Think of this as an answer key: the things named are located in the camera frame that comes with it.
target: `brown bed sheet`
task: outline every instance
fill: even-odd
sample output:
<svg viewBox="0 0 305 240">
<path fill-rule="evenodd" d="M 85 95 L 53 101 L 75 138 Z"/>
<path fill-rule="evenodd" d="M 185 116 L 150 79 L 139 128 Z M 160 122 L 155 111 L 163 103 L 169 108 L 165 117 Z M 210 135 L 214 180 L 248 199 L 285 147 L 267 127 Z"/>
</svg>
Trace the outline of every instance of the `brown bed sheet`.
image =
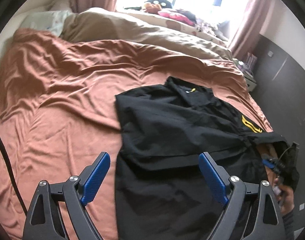
<svg viewBox="0 0 305 240">
<path fill-rule="evenodd" d="M 168 76 L 212 88 L 272 130 L 228 60 L 199 60 L 121 40 L 72 44 L 50 32 L 17 30 L 0 67 L 0 136 L 26 206 L 40 180 L 65 181 L 107 151 L 110 170 L 87 210 L 105 240 L 118 239 L 114 174 L 121 136 L 114 96 Z M 62 214 L 70 239 L 77 239 L 64 206 Z M 24 221 L 0 153 L 0 223 L 20 239 Z"/>
</svg>

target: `stuffed toy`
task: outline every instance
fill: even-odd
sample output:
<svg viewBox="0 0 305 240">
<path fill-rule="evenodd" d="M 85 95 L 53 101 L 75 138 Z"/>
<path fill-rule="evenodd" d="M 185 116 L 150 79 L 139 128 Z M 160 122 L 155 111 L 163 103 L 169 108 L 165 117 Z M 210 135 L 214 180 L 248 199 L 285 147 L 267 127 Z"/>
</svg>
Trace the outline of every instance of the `stuffed toy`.
<svg viewBox="0 0 305 240">
<path fill-rule="evenodd" d="M 146 2 L 150 2 L 152 4 L 160 4 L 160 6 L 165 9 L 165 8 L 172 8 L 172 4 L 171 2 L 169 2 L 168 0 L 148 0 Z"/>
<path fill-rule="evenodd" d="M 142 6 L 142 11 L 146 13 L 158 14 L 161 11 L 160 4 L 153 4 L 150 2 L 145 2 Z"/>
</svg>

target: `black clothing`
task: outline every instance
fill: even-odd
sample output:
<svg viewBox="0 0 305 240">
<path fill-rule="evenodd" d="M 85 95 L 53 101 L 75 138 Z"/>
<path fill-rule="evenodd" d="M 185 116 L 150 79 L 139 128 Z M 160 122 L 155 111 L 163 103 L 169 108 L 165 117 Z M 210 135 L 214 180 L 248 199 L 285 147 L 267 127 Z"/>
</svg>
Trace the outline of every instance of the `black clothing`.
<svg viewBox="0 0 305 240">
<path fill-rule="evenodd" d="M 284 221 L 286 240 L 294 240 L 294 230 L 293 230 L 294 211 L 292 210 L 291 212 L 283 216 L 282 220 Z"/>
<path fill-rule="evenodd" d="M 127 8 L 124 8 L 124 9 L 125 10 L 131 9 L 131 10 L 135 10 L 135 11 L 140 11 L 142 9 L 142 7 L 141 6 L 139 6 L 139 7 L 127 7 Z"/>
<path fill-rule="evenodd" d="M 206 239 L 222 206 L 202 177 L 199 154 L 207 151 L 230 175 L 260 183 L 267 174 L 255 145 L 287 148 L 281 135 L 263 131 L 211 89 L 173 77 L 117 95 L 116 106 L 123 141 L 115 179 L 120 240 Z M 239 218 L 242 234 L 247 215 Z"/>
<path fill-rule="evenodd" d="M 197 24 L 197 19 L 196 19 L 196 15 L 193 14 L 192 12 L 190 11 L 186 11 L 186 10 L 182 10 L 182 9 L 179 9 L 177 10 L 178 13 L 182 14 L 182 15 L 185 15 L 189 20 L 191 20 L 194 24 Z"/>
</svg>

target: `yellow logo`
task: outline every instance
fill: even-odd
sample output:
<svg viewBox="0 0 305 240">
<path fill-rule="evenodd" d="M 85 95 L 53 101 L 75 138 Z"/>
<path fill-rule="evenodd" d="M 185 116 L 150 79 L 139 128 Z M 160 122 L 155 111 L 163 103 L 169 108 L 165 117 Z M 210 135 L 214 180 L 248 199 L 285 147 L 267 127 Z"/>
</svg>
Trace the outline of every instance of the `yellow logo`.
<svg viewBox="0 0 305 240">
<path fill-rule="evenodd" d="M 262 132 L 260 128 L 256 128 L 251 122 L 247 121 L 244 116 L 242 116 L 242 122 L 244 123 L 245 126 L 250 128 L 253 132 Z"/>
</svg>

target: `wire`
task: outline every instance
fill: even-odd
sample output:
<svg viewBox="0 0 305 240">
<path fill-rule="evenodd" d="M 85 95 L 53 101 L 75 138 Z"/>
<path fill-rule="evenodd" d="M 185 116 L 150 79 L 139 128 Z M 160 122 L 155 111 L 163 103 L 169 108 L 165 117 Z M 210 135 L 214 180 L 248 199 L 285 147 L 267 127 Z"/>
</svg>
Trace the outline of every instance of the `wire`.
<svg viewBox="0 0 305 240">
<path fill-rule="evenodd" d="M 8 174 L 9 174 L 10 181 L 11 181 L 11 185 L 14 188 L 14 191 L 17 195 L 17 198 L 20 202 L 20 205 L 22 207 L 23 212 L 27 216 L 27 209 L 26 209 L 25 203 L 23 202 L 22 197 L 20 195 L 20 192 L 19 192 L 19 189 L 17 187 L 16 181 L 14 179 L 14 173 L 13 173 L 13 170 L 11 168 L 11 163 L 10 163 L 10 160 L 9 160 L 9 156 L 7 154 L 6 148 L 5 148 L 1 138 L 0 138 L 0 152 L 1 152 L 2 157 L 4 158 L 4 161 L 6 163 L 6 167 L 7 167 L 7 171 L 8 171 Z"/>
<path fill-rule="evenodd" d="M 281 159 L 281 157 L 285 154 L 285 152 L 286 151 L 288 151 L 289 149 L 291 148 L 291 146 L 290 147 L 288 147 L 283 153 L 282 153 L 282 155 L 280 155 L 280 157 L 279 157 L 279 159 L 278 160 L 280 160 Z"/>
</svg>

